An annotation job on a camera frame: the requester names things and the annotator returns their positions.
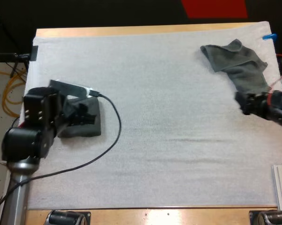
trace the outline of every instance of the black wire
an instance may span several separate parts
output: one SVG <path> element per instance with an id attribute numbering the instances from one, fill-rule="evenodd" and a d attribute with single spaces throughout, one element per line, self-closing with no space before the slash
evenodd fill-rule
<path id="1" fill-rule="evenodd" d="M 14 127 L 16 121 L 17 121 L 19 118 L 20 118 L 20 117 L 16 117 L 16 118 L 13 120 L 12 125 L 11 125 L 12 128 Z"/>
<path id="2" fill-rule="evenodd" d="M 9 67 L 12 68 L 12 73 L 15 72 L 15 73 L 17 73 L 17 74 L 19 75 L 19 73 L 17 72 L 17 70 L 18 70 L 19 72 L 23 72 L 23 71 L 20 70 L 20 69 L 14 68 L 13 66 L 11 66 L 10 64 L 8 64 L 7 62 L 5 62 L 5 63 L 6 63 Z"/>
<path id="3" fill-rule="evenodd" d="M 15 72 L 15 73 L 17 73 L 18 75 L 19 75 L 19 73 L 16 71 L 17 69 L 16 68 L 14 68 L 13 66 L 11 66 L 10 64 L 8 64 L 7 62 L 5 62 L 9 67 L 11 67 L 12 68 L 12 72 Z"/>
<path id="4" fill-rule="evenodd" d="M 76 167 L 73 167 L 73 168 L 70 168 L 70 169 L 66 169 L 66 170 L 61 170 L 61 171 L 57 171 L 57 172 L 52 172 L 52 173 L 49 173 L 49 174 L 45 174 L 45 175 L 40 175 L 40 176 L 37 176 L 37 177 L 32 177 L 32 178 L 28 178 L 26 180 L 23 180 L 21 181 L 20 183 L 17 183 L 15 186 L 13 186 L 7 193 L 6 195 L 0 199 L 0 205 L 20 186 L 23 186 L 27 183 L 30 183 L 32 180 L 38 180 L 38 179 L 42 179 L 42 178 L 46 178 L 46 177 L 51 177 L 51 176 L 54 176 L 54 175 L 58 175 L 58 174 L 61 174 L 61 173 L 66 173 L 66 172 L 70 172 L 70 171 L 74 171 L 74 170 L 78 170 L 78 169 L 81 169 L 87 165 L 90 165 L 91 163 L 94 163 L 95 161 L 99 160 L 102 156 L 104 156 L 105 154 L 107 154 L 114 146 L 115 144 L 118 142 L 119 140 L 119 137 L 120 137 L 120 134 L 121 134 L 121 130 L 122 130 L 122 125 L 121 125 L 121 119 L 120 119 L 120 115 L 116 109 L 116 106 L 114 105 L 114 103 L 107 97 L 107 96 L 104 96 L 102 94 L 99 94 L 98 95 L 99 97 L 102 97 L 104 99 L 106 99 L 113 107 L 116 115 L 117 115 L 117 118 L 118 118 L 118 122 L 119 122 L 119 130 L 118 130 L 118 134 L 117 134 L 117 137 L 115 139 L 115 141 L 113 142 L 113 144 L 106 150 L 104 151 L 102 154 L 100 154 L 99 156 L 97 156 L 96 158 L 94 158 L 93 160 L 87 162 L 87 163 L 84 163 L 82 165 L 79 165 L 79 166 L 76 166 Z"/>

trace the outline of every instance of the wooden table edge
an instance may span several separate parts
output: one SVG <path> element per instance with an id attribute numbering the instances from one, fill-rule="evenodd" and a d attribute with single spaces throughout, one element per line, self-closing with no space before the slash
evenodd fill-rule
<path id="1" fill-rule="evenodd" d="M 221 30 L 244 27 L 255 24 L 254 22 L 241 23 L 207 23 L 207 24 L 183 24 L 161 26 L 134 26 L 134 27 L 82 27 L 82 28 L 50 28 L 37 29 L 36 37 L 59 38 L 59 37 L 91 37 L 112 35 L 155 34 L 184 31 Z"/>

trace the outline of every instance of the yellow cable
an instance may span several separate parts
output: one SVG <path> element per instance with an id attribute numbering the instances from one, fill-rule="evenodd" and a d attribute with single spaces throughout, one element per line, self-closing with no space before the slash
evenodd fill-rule
<path id="1" fill-rule="evenodd" d="M 1 72 L 1 71 L 0 71 L 0 74 L 1 74 L 1 75 L 8 75 L 8 76 L 10 76 L 10 74 L 8 74 L 8 73 L 6 73 L 6 72 Z"/>
<path id="2" fill-rule="evenodd" d="M 9 82 L 7 83 L 4 91 L 3 91 L 3 96 L 2 96 L 2 108 L 3 108 L 3 111 L 11 116 L 11 117 L 18 117 L 19 114 L 16 114 L 15 112 L 13 112 L 12 110 L 9 109 L 9 107 L 7 106 L 6 104 L 6 101 L 8 101 L 10 104 L 13 104 L 13 105 L 18 105 L 18 104 L 21 104 L 22 101 L 20 102 L 12 102 L 10 101 L 7 96 L 8 94 L 10 93 L 11 90 L 13 90 L 14 88 L 16 87 L 19 87 L 21 85 L 24 85 L 25 84 L 25 81 L 21 78 L 21 76 L 25 73 L 25 71 L 22 71 L 21 73 L 19 74 L 16 74 L 15 76 L 13 76 Z M 17 83 L 17 84 L 14 84 L 12 85 L 16 80 L 20 80 L 21 82 L 20 83 Z"/>

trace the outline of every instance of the metal pole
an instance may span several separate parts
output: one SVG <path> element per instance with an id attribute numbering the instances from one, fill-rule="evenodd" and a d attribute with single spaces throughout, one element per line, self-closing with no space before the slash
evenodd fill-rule
<path id="1" fill-rule="evenodd" d="M 24 160 L 17 163 L 8 163 L 11 171 L 8 190 L 17 183 L 31 177 L 38 169 L 39 164 L 27 163 Z M 0 225 L 24 225 L 28 205 L 30 184 L 18 187 L 5 201 L 0 218 Z"/>

